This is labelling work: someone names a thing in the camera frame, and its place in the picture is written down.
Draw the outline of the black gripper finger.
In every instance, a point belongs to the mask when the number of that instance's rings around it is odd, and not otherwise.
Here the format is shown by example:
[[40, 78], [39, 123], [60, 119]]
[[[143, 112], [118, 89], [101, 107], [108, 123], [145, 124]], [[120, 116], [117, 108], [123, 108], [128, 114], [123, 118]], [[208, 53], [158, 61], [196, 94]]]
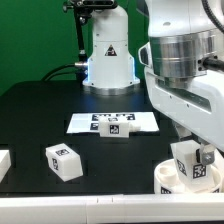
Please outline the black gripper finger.
[[181, 125], [176, 126], [176, 131], [180, 141], [186, 140], [192, 137], [192, 133], [187, 128]]
[[214, 147], [211, 144], [201, 144], [199, 154], [203, 165], [210, 165], [214, 162]]

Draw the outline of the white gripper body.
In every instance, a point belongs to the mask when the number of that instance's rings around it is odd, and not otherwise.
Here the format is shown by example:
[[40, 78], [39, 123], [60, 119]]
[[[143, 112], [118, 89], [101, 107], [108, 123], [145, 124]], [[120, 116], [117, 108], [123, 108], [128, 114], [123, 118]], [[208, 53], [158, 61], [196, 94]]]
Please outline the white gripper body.
[[190, 101], [160, 87], [151, 69], [144, 72], [152, 106], [224, 152], [224, 74], [208, 70], [190, 79], [185, 90], [196, 95]]

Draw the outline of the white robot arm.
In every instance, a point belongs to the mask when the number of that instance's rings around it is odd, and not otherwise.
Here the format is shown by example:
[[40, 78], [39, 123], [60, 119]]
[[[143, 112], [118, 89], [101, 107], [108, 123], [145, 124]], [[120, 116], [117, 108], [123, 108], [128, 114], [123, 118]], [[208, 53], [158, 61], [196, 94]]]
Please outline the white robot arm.
[[[198, 162], [224, 150], [224, 10], [222, 0], [137, 0], [149, 18], [138, 50], [152, 106], [176, 123], [179, 136], [200, 139]], [[127, 14], [115, 0], [84, 0], [93, 10], [93, 53], [86, 88], [100, 94], [134, 87]]]

